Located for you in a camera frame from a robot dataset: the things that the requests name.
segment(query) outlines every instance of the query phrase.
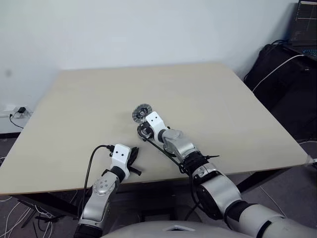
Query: electrical outlet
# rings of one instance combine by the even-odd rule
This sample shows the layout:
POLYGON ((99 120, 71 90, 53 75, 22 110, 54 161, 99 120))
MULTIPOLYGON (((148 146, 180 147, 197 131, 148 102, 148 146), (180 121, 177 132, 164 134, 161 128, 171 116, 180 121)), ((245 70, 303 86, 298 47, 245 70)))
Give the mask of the electrical outlet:
POLYGON ((13 110, 12 110, 12 115, 14 115, 14 118, 26 118, 29 116, 30 113, 33 113, 30 108, 28 108, 28 106, 17 106, 15 107, 13 110), (21 107, 25 107, 25 112, 24 113, 18 113, 18 110, 21 108, 21 107))
POLYGON ((9 117, 10 114, 14 115, 14 118, 26 118, 29 116, 30 113, 33 113, 31 109, 28 106, 21 105, 21 106, 16 106, 16 105, 7 105, 3 111, 3 113, 0 115, 0 117, 9 117), (20 114, 17 113, 17 111, 21 108, 25 107, 25 112, 20 114))

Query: white cable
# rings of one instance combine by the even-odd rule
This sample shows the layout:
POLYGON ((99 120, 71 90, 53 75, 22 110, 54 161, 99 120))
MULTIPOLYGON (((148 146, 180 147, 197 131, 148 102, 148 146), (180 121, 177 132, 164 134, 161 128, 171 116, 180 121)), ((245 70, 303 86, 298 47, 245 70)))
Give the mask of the white cable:
POLYGON ((27 214, 25 214, 25 215, 23 216, 23 218, 22 218, 18 223, 16 223, 9 231, 7 231, 7 232, 5 232, 4 234, 2 234, 2 235, 0 236, 0 238, 1 238, 2 236, 4 236, 5 234, 11 232, 17 225, 19 225, 19 224, 23 221, 23 219, 24 219, 26 216, 27 216, 27 214))
POLYGON ((286 217, 285 213, 283 212, 283 210, 279 207, 279 205, 275 202, 275 200, 264 190, 264 188, 262 188, 262 186, 259 186, 260 189, 271 199, 271 201, 277 206, 277 208, 279 209, 279 211, 283 214, 284 217, 286 217))
POLYGON ((317 141, 315 141, 315 140, 304 141, 304 142, 299 143, 299 145, 305 144, 305 143, 317 143, 317 141))
POLYGON ((266 80, 266 78, 268 78, 271 74, 273 74, 278 68, 282 67, 283 65, 285 65, 287 62, 289 62, 290 60, 299 57, 299 56, 305 56, 305 55, 296 55, 293 56, 291 58, 289 58, 288 60, 286 60, 284 63, 281 63, 278 67, 276 67, 271 73, 269 73, 266 77, 264 77, 264 79, 262 79, 252 90, 252 92, 254 92, 256 90, 256 88, 264 81, 266 80))
POLYGON ((48 225, 46 226, 46 229, 45 229, 45 232, 44 232, 43 238, 45 237, 46 232, 48 231, 48 228, 49 228, 49 226, 50 226, 50 225, 51 225, 51 232, 50 232, 50 234, 49 234, 49 237, 48 237, 48 238, 50 238, 50 237, 51 237, 51 235, 52 235, 52 230, 53 230, 53 223, 52 223, 52 222, 49 222, 49 223, 48 223, 48 225))
POLYGON ((72 203, 72 202, 73 202, 73 200, 74 200, 74 198, 76 197, 77 193, 78 193, 78 190, 76 190, 75 195, 73 196, 73 198, 70 200, 70 202, 69 202, 69 203, 72 203))
POLYGON ((0 200, 0 202, 7 202, 11 199, 12 197, 8 198, 8 199, 5 199, 5 200, 0 200))
POLYGON ((7 229, 7 227, 8 227, 9 217, 10 217, 11 213, 13 212, 13 210, 14 210, 19 204, 20 204, 20 202, 18 202, 18 203, 12 208, 12 210, 9 212, 9 214, 8 214, 8 216, 7 216, 7 218, 6 218, 5 230, 4 230, 4 238, 5 238, 5 236, 6 236, 6 229, 7 229))
POLYGON ((16 223, 14 224, 14 226, 11 228, 11 232, 8 236, 8 238, 10 238, 10 235, 12 234, 13 229, 24 220, 24 218, 29 214, 29 212, 31 211, 31 208, 27 208, 22 215, 19 217, 19 219, 16 221, 16 223))
MULTIPOLYGON (((40 214, 42 214, 42 215, 45 215, 45 216, 47 216, 48 218, 52 218, 52 214, 51 213, 49 213, 48 211, 45 211, 43 208, 41 208, 43 211, 45 211, 46 213, 44 213, 44 212, 40 212, 39 211, 39 209, 38 209, 38 207, 36 206, 36 205, 34 205, 34 207, 35 207, 35 209, 36 209, 36 211, 38 212, 38 213, 40 213, 40 214)), ((49 228, 49 226, 51 225, 51 232, 50 232, 50 234, 49 234, 49 237, 48 238, 50 238, 51 237, 51 235, 52 235, 52 231, 53 231, 53 223, 52 222, 49 222, 48 223, 48 225, 46 226, 46 229, 45 229, 45 232, 44 232, 44 235, 43 235, 43 238, 45 237, 45 235, 46 235, 46 232, 48 231, 48 228, 49 228)))
POLYGON ((51 213, 49 213, 48 211, 45 211, 43 208, 41 208, 43 211, 45 211, 46 213, 44 213, 44 212, 40 212, 39 211, 39 209, 38 209, 38 207, 36 206, 36 205, 34 205, 35 206, 35 209, 36 209, 36 211, 38 212, 38 213, 40 213, 40 214, 42 214, 42 215, 45 215, 45 216, 47 216, 47 215, 50 215, 51 216, 51 213))

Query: round metal object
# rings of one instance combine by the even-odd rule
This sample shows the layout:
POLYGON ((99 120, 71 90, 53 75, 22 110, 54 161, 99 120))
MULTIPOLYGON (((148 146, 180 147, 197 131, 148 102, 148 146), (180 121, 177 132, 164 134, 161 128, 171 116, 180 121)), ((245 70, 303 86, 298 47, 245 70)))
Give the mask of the round metal object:
POLYGON ((142 123, 143 119, 152 112, 152 107, 149 104, 139 105, 132 113, 132 118, 137 123, 142 123))

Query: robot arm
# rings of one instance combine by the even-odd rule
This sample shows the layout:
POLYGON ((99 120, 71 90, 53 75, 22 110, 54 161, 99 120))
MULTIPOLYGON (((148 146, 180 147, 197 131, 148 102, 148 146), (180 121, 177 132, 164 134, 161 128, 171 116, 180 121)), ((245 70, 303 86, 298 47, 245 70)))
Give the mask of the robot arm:
POLYGON ((212 219, 223 219, 232 229, 257 238, 316 237, 314 229, 302 226, 259 204, 243 201, 236 185, 179 130, 168 129, 156 112, 143 118, 138 134, 154 138, 177 157, 194 184, 199 203, 212 219))
POLYGON ((106 170, 93 184, 92 195, 85 205, 78 222, 75 238, 99 238, 102 236, 105 222, 109 215, 111 198, 117 191, 119 184, 128 179, 130 171, 141 174, 131 167, 136 159, 138 148, 129 148, 116 144, 111 150, 112 164, 110 171, 106 170))

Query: computer monitor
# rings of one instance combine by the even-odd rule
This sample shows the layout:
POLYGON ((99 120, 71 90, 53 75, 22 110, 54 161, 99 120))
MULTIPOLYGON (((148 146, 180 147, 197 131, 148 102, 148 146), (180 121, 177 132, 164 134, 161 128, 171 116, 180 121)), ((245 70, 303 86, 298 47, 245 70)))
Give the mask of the computer monitor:
POLYGON ((290 43, 292 45, 316 45, 317 42, 317 0, 298 3, 290 43))

